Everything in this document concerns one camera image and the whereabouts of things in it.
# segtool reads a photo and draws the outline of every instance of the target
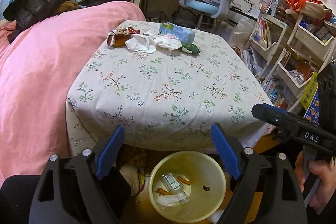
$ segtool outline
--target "food wrapper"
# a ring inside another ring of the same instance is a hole
[[[131,39],[132,34],[140,34],[140,31],[132,27],[113,30],[107,35],[107,45],[113,47],[125,46],[125,41]]]

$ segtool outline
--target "white cloth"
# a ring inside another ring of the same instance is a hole
[[[153,53],[156,51],[155,42],[150,35],[133,34],[130,40],[125,42],[129,50],[135,52]]]
[[[133,34],[130,40],[125,42],[129,50],[135,52],[153,53],[156,51],[156,45],[166,48],[169,51],[177,50],[182,47],[181,41],[171,34],[154,35],[147,32],[148,35]]]

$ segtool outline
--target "hand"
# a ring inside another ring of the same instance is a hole
[[[306,181],[305,173],[302,169],[302,164],[303,151],[301,151],[297,157],[294,170],[296,179],[299,182],[301,192],[303,192],[304,183]],[[321,180],[316,193],[312,196],[311,200],[308,203],[308,205],[312,207],[319,215],[328,204],[336,189],[335,162],[334,159],[331,159],[329,164],[324,160],[311,160],[309,161],[308,168],[313,175],[317,175]]]

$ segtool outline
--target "paper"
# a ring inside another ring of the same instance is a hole
[[[299,73],[297,70],[291,70],[289,71],[289,74],[294,78],[294,80],[298,85],[303,84],[303,75]]]

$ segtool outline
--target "black jacket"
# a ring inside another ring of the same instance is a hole
[[[54,15],[55,10],[68,0],[14,0],[3,12],[8,21],[16,20],[16,29],[8,36],[9,43],[24,30]]]

